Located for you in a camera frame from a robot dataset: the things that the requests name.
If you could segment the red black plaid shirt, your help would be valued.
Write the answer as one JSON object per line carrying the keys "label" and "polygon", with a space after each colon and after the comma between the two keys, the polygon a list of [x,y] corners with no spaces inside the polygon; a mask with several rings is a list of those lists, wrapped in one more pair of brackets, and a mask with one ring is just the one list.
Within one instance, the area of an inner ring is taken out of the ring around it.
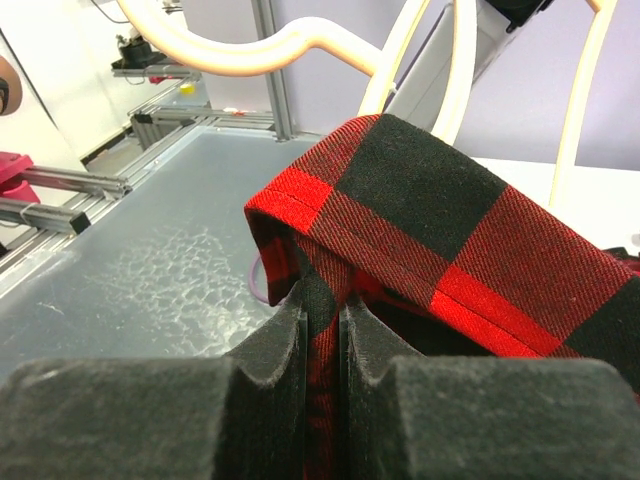
{"label": "red black plaid shirt", "polygon": [[358,117],[253,196],[271,304],[303,292],[307,479],[347,479],[349,299],[425,356],[594,360],[639,407],[639,273],[513,186],[389,114]]}

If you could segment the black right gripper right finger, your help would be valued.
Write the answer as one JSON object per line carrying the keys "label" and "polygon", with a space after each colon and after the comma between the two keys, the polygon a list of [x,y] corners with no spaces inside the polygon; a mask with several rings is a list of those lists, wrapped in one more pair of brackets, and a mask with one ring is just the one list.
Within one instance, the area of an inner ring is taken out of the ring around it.
{"label": "black right gripper right finger", "polygon": [[594,360],[425,356],[340,314],[347,479],[635,479],[639,407]]}

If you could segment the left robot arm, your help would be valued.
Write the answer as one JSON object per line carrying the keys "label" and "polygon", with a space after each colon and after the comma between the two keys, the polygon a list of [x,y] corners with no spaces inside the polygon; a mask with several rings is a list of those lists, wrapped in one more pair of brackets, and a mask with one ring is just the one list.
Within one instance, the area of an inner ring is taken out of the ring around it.
{"label": "left robot arm", "polygon": [[[478,1],[474,76],[477,81],[548,1]],[[436,122],[450,73],[454,38],[454,4],[443,7],[385,111],[419,128]]]}

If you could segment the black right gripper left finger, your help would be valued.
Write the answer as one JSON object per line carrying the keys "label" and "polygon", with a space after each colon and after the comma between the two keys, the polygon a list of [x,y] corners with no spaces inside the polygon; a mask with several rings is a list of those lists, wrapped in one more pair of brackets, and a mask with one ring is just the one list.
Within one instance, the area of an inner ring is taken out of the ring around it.
{"label": "black right gripper left finger", "polygon": [[55,359],[1,388],[5,479],[299,479],[300,287],[218,358]]}

